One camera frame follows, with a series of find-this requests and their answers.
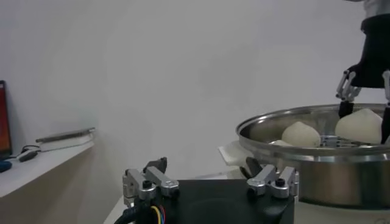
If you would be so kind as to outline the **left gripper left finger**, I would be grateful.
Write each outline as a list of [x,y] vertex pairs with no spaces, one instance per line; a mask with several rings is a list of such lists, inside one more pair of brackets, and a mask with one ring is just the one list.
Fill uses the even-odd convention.
[[165,175],[167,166],[167,157],[162,157],[149,161],[141,171],[125,170],[122,176],[124,204],[131,207],[136,200],[151,202],[157,197],[177,199],[179,182]]

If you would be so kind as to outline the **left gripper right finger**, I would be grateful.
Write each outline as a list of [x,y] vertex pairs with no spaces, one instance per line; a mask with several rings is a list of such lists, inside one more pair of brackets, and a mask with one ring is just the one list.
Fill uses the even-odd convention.
[[275,198],[299,196],[299,172],[293,167],[285,167],[282,171],[272,164],[261,165],[257,159],[247,157],[246,164],[251,176],[247,179],[249,198],[258,198],[270,190]]

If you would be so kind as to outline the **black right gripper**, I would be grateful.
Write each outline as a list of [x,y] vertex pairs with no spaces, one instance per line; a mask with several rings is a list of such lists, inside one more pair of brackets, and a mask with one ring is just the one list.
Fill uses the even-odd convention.
[[387,100],[381,123],[381,143],[389,138],[389,14],[365,19],[361,23],[365,34],[360,61],[344,71],[336,89],[336,98],[341,100],[340,118],[353,113],[354,99],[361,88],[385,88]]

